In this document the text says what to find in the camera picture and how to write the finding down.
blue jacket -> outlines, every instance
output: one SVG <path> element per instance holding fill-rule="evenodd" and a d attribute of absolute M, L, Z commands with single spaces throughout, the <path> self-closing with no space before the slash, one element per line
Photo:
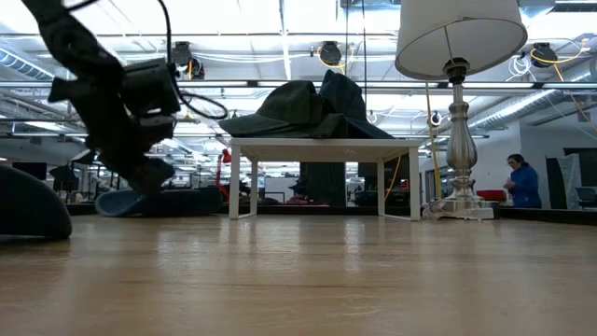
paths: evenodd
<path fill-rule="evenodd" d="M 541 207 L 541 198 L 539 197 L 539 177 L 533 167 L 529 165 L 522 166 L 519 170 L 510 174 L 510 180 L 516 183 L 516 187 L 510 190 L 510 193 L 514 197 L 514 207 Z"/>

table surface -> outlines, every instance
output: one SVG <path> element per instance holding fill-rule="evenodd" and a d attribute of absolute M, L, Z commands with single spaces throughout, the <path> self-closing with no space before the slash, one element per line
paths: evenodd
<path fill-rule="evenodd" d="M 595 227 L 339 216 L 73 220 L 69 241 L 0 241 L 0 335 L 597 330 Z"/>
<path fill-rule="evenodd" d="M 389 161 L 420 141 L 373 139 L 259 139 L 233 138 L 232 146 L 241 146 L 242 154 L 258 161 L 377 162 Z"/>

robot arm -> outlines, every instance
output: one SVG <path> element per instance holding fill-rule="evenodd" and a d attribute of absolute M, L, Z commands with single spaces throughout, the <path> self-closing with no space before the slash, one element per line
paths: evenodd
<path fill-rule="evenodd" d="M 87 127 L 87 146 L 100 152 L 106 167 L 138 191 L 159 192 L 174 168 L 145 153 L 174 136 L 173 114 L 180 105 L 172 67 L 163 59 L 123 67 L 62 0 L 22 2 L 34 15 L 49 52 L 76 75 L 74 81 L 54 79 L 49 101 L 73 104 Z"/>

white side table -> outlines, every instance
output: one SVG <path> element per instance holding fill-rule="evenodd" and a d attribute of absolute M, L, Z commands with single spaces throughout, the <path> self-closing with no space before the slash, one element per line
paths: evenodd
<path fill-rule="evenodd" d="M 257 165 L 267 161 L 298 162 L 377 162 L 378 181 L 384 180 L 383 166 L 387 161 L 403 154 L 410 160 L 410 220 L 421 218 L 419 181 L 419 141 L 411 140 L 360 140 L 360 139 L 260 139 L 233 138 L 232 167 L 230 176 L 230 219 L 240 219 L 257 214 Z M 241 154 L 252 162 L 251 211 L 239 216 L 239 186 Z M 379 216 L 385 214 L 385 188 L 378 188 Z"/>

person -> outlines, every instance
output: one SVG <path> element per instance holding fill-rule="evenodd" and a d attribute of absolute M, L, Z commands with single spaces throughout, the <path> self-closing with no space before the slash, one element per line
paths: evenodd
<path fill-rule="evenodd" d="M 514 198 L 514 207 L 540 209 L 539 177 L 521 154 L 512 154 L 507 163 L 514 170 L 504 185 Z"/>

